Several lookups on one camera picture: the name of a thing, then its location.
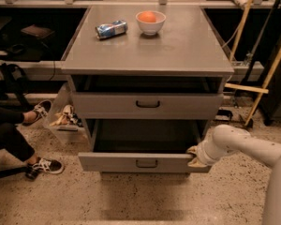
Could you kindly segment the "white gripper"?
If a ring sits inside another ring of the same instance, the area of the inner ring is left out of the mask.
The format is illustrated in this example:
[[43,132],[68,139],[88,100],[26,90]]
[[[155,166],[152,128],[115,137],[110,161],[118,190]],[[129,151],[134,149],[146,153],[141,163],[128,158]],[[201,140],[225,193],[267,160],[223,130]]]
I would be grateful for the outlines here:
[[220,149],[213,141],[204,140],[198,146],[191,146],[186,150],[187,154],[197,155],[187,163],[191,168],[205,168],[214,165],[220,159]]

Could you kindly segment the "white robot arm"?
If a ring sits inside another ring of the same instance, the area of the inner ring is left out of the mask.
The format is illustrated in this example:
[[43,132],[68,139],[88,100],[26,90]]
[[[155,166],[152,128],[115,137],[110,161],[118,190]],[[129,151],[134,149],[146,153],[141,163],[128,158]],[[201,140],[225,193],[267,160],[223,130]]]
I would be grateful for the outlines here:
[[262,225],[281,225],[281,143],[254,138],[244,129],[219,125],[209,140],[186,150],[195,157],[189,167],[214,165],[222,157],[239,151],[272,169],[267,186]]

